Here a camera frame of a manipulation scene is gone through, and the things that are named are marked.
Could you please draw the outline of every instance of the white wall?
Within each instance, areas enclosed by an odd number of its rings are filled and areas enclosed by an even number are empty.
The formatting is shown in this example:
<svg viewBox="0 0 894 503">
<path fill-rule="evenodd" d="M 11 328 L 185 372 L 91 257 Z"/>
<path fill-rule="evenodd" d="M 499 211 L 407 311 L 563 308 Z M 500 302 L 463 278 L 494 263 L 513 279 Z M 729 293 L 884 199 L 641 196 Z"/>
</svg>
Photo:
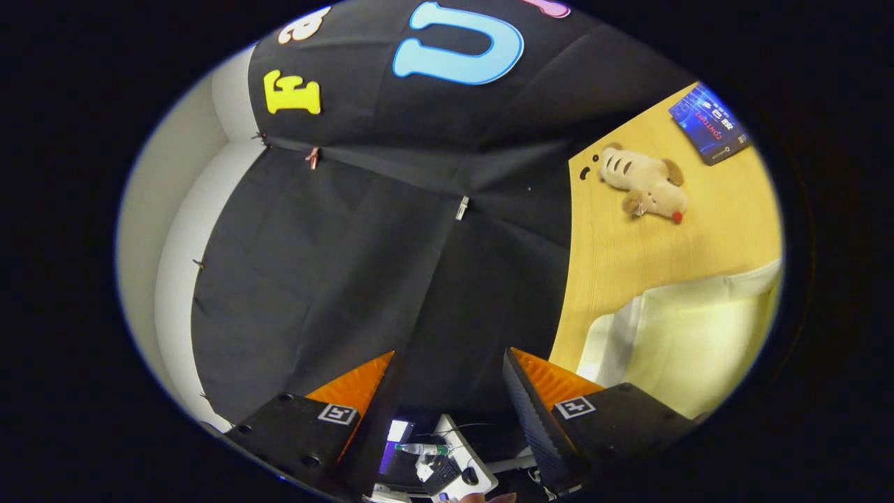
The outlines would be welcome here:
<svg viewBox="0 0 894 503">
<path fill-rule="evenodd" d="M 158 263 L 156 333 L 164 366 L 187 411 L 220 431 L 229 430 L 230 424 L 201 396 L 192 353 L 192 299 L 198 278 L 198 266 L 192 260 L 201 260 L 205 254 L 226 201 L 264 148 L 259 141 L 223 147 L 183 200 Z"/>
<path fill-rule="evenodd" d="M 155 328 L 158 259 L 183 197 L 226 142 L 215 115 L 209 75 L 149 138 L 122 200 L 115 250 L 122 307 L 149 368 L 168 389 L 173 383 L 162 364 Z"/>
<path fill-rule="evenodd" d="M 198 267 L 220 211 L 263 151 L 251 112 L 254 47 L 202 79 L 158 125 L 140 153 L 118 221 L 122 307 L 149 369 L 186 412 L 220 431 L 192 356 L 191 308 Z"/>
</svg>

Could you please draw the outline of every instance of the book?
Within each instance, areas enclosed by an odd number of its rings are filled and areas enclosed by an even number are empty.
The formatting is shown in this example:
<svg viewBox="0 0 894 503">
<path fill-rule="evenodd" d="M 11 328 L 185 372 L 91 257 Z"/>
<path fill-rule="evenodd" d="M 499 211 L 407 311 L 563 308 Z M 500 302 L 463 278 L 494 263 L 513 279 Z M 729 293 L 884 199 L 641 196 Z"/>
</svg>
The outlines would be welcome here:
<svg viewBox="0 0 894 503">
<path fill-rule="evenodd" d="M 668 111 L 708 166 L 751 144 L 742 124 L 702 82 Z"/>
</svg>

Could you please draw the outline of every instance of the keyboard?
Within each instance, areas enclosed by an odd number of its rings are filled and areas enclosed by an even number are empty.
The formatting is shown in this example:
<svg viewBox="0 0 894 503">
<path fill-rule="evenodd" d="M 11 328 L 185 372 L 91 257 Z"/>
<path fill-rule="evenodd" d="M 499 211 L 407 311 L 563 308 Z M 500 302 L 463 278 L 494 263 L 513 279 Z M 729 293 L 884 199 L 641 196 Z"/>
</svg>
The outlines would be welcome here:
<svg viewBox="0 0 894 503">
<path fill-rule="evenodd" d="M 432 463 L 432 471 L 431 476 L 425 482 L 422 482 L 422 487 L 429 496 L 437 496 L 445 487 L 459 479 L 462 475 L 462 471 L 456 464 L 456 461 L 449 456 L 437 456 Z"/>
</svg>

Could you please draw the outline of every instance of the light blue letter u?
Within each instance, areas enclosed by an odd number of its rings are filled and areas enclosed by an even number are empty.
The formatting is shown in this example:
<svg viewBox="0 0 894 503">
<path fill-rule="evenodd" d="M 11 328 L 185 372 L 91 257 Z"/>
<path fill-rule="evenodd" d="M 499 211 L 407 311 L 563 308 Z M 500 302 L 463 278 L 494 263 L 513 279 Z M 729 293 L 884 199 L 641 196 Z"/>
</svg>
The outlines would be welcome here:
<svg viewBox="0 0 894 503">
<path fill-rule="evenodd" d="M 437 79 L 467 85 L 486 84 L 508 72 L 521 57 L 525 40 L 506 21 L 456 9 L 446 9 L 437 2 L 424 2 L 409 18 L 413 30 L 430 24 L 445 24 L 480 31 L 491 38 L 491 47 L 480 55 L 464 55 L 423 46 L 418 38 L 407 38 L 397 48 L 393 70 L 398 77 L 421 73 Z"/>
</svg>

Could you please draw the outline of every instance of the clothespin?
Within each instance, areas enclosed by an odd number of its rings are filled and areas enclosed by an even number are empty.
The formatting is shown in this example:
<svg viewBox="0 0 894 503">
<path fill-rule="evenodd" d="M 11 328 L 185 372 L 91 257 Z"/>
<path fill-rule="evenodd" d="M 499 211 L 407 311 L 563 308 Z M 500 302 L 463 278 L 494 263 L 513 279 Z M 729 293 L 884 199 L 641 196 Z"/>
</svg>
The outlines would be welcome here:
<svg viewBox="0 0 894 503">
<path fill-rule="evenodd" d="M 462 196 L 462 202 L 460 203 L 460 209 L 456 211 L 456 219 L 462 220 L 462 216 L 466 214 L 466 208 L 468 208 L 468 196 Z"/>
<path fill-rule="evenodd" d="M 273 143 L 267 143 L 267 133 L 265 132 L 256 132 L 254 136 L 251 137 L 252 140 L 255 138 L 260 138 L 261 143 L 264 143 L 268 149 L 272 149 L 274 147 Z"/>
<path fill-rule="evenodd" d="M 305 157 L 304 160 L 310 161 L 310 169 L 316 169 L 316 161 L 320 157 L 320 148 L 314 147 L 313 150 L 310 151 L 310 155 Z"/>
</svg>

